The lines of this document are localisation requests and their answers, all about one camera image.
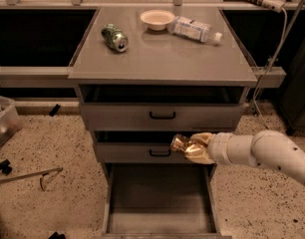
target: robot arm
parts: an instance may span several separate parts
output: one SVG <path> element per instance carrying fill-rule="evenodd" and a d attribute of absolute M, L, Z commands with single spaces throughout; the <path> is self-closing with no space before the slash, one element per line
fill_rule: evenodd
<path fill-rule="evenodd" d="M 264 130 L 256 135 L 197 133 L 191 138 L 177 134 L 171 150 L 192 162 L 242 164 L 282 172 L 305 186 L 305 152 L 286 135 Z"/>

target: terrazzo floor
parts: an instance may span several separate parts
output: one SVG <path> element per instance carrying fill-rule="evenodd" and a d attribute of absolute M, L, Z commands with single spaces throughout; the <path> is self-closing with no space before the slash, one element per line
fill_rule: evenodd
<path fill-rule="evenodd" d="M 271 129 L 285 131 L 283 120 L 269 103 L 261 104 Z M 107 183 L 92 149 L 92 140 L 78 113 L 53 116 L 22 113 L 23 128 L 3 145 L 0 161 L 13 171 L 0 179 L 58 166 L 63 171 L 0 184 L 0 224 L 3 239 L 47 239 L 55 231 L 68 239 L 100 236 Z M 248 110 L 237 134 L 265 129 Z M 305 130 L 291 138 L 305 150 Z M 219 166 L 212 178 L 221 234 L 234 239 L 305 238 L 305 188 L 285 175 L 245 166 Z"/>

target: soda can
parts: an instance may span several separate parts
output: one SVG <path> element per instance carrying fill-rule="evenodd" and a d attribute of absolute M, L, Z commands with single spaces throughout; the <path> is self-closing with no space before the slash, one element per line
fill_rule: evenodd
<path fill-rule="evenodd" d="M 124 52 L 129 46 L 128 37 L 114 24 L 105 25 L 102 30 L 102 36 L 108 47 L 118 52 Z"/>

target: plastic bottle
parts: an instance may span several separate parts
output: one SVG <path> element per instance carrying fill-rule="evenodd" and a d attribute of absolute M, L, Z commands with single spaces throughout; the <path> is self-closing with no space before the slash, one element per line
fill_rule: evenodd
<path fill-rule="evenodd" d="M 176 16 L 167 27 L 171 34 L 176 34 L 201 43 L 219 44 L 223 35 L 214 32 L 209 24 Z"/>

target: open drawer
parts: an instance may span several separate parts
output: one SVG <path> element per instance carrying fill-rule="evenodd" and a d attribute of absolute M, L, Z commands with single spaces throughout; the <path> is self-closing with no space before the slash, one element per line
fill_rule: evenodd
<path fill-rule="evenodd" d="M 91 131 L 98 162 L 190 163 L 169 145 L 176 133 L 191 131 Z"/>
<path fill-rule="evenodd" d="M 127 128 L 154 130 L 210 131 L 235 129 L 244 110 L 243 105 L 207 106 L 80 106 L 85 126 L 89 130 L 119 130 Z"/>
<path fill-rule="evenodd" d="M 207 166 L 115 164 L 96 238 L 221 238 Z"/>
<path fill-rule="evenodd" d="M 84 104 L 240 104 L 240 86 L 80 84 Z"/>

